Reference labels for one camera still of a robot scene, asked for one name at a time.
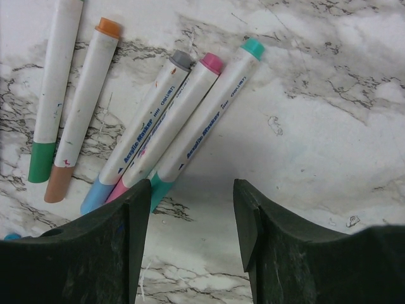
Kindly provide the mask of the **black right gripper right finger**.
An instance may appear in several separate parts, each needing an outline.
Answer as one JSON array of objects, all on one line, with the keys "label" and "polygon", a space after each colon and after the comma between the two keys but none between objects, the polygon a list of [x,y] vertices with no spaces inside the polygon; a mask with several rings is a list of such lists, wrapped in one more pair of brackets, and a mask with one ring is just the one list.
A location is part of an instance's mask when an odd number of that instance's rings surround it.
[{"label": "black right gripper right finger", "polygon": [[255,303],[403,303],[404,227],[344,234],[237,179],[234,212]]}]

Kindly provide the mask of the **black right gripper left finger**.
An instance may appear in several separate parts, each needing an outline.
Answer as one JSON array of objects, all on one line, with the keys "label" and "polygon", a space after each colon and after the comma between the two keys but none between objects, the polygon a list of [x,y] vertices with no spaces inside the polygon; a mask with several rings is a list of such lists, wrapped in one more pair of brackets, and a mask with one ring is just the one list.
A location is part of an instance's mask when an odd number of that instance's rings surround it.
[{"label": "black right gripper left finger", "polygon": [[151,207],[144,179],[38,237],[1,242],[2,303],[134,303]]}]

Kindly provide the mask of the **blue pen cap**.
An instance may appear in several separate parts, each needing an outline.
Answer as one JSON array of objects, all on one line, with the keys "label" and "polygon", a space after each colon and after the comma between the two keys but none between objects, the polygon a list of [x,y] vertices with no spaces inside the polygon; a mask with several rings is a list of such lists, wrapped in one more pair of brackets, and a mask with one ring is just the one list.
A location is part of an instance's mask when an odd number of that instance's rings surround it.
[{"label": "blue pen cap", "polygon": [[21,239],[22,236],[17,234],[17,233],[10,233],[5,235],[4,240],[8,241],[8,240],[14,240],[14,239]]}]

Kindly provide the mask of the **white marker light blue cap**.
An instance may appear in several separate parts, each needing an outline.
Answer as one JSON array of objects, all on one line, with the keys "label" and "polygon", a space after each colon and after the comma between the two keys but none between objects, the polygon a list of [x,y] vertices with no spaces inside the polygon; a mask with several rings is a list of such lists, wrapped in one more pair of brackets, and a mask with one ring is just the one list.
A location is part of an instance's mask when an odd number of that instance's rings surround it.
[{"label": "white marker light blue cap", "polygon": [[176,50],[167,59],[83,200],[80,206],[82,215],[106,202],[130,165],[135,152],[139,150],[149,131],[156,125],[159,116],[188,76],[193,62],[189,54],[180,50]]}]

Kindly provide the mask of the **white marker pink cap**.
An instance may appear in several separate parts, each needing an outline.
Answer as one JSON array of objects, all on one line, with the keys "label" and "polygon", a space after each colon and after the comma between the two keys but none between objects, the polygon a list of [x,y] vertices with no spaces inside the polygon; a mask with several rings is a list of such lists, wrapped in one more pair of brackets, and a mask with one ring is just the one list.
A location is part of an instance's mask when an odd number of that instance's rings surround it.
[{"label": "white marker pink cap", "polygon": [[221,58],[213,53],[205,54],[196,63],[106,200],[108,203],[149,175],[192,112],[211,89],[221,73],[222,66]]}]

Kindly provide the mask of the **white marker brown cap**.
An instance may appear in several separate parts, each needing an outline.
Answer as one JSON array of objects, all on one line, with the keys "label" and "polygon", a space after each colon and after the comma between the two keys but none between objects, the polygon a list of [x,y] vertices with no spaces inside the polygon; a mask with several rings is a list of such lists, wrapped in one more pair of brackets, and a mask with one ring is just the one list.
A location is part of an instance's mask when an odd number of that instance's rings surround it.
[{"label": "white marker brown cap", "polygon": [[67,194],[120,32],[120,24],[105,17],[102,17],[95,27],[54,158],[44,194],[46,203],[60,202]]}]

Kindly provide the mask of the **white marker teal cap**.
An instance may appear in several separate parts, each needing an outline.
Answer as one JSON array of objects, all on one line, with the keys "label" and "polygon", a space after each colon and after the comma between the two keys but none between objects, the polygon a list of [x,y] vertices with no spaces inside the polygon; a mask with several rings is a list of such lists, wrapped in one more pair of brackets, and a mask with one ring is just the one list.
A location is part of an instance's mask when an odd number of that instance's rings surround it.
[{"label": "white marker teal cap", "polygon": [[151,212],[169,192],[177,177],[252,77],[264,51],[264,45],[252,37],[238,48],[206,97],[159,159],[149,174],[152,186]]}]

